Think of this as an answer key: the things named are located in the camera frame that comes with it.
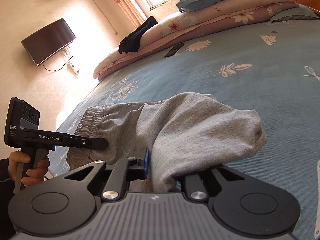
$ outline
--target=gray fabric garment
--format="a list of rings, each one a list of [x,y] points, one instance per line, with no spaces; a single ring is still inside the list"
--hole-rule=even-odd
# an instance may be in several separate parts
[[[147,192],[169,190],[175,183],[172,177],[252,157],[266,142],[257,112],[232,109],[198,93],[91,107],[75,135],[106,138],[109,145],[100,151],[70,148],[70,169],[95,160],[113,164],[149,148],[151,176],[132,187]]]

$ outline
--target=curtain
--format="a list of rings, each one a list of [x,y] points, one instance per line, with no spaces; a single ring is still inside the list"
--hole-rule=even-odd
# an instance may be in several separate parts
[[[147,18],[139,8],[135,0],[114,0],[125,13],[125,15],[130,19],[132,24],[137,28],[139,27]]]

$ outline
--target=black cord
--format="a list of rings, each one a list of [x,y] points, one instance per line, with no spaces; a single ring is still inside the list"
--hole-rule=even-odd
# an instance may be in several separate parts
[[[67,64],[67,63],[69,62],[69,60],[72,59],[72,57],[73,57],[73,55],[71,56],[70,59],[68,59],[68,60],[65,62],[65,64]],[[44,66],[44,64],[42,63],[43,67],[44,67],[47,71],[59,71],[59,70],[62,70],[62,68],[64,67],[65,64],[63,64],[63,66],[62,66],[61,68],[59,68],[59,69],[50,70],[50,69],[47,69],[47,68]]]

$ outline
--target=tv screen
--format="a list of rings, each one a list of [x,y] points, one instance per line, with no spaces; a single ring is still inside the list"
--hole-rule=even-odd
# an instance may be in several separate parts
[[[76,39],[64,19],[55,21],[21,41],[32,60],[39,66],[46,59]]]

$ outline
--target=silver bolt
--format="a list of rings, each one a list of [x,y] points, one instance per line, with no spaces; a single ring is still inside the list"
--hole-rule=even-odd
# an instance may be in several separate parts
[[[201,199],[204,199],[206,198],[206,194],[202,191],[195,191],[195,192],[192,192],[190,197],[192,197],[193,199],[198,199],[198,200],[201,200]]]
[[[115,191],[110,190],[110,191],[105,191],[105,192],[102,194],[102,196],[103,196],[104,198],[107,198],[107,199],[115,199],[115,198],[117,198],[117,197],[119,196],[119,194],[118,194],[118,192],[115,192]]]

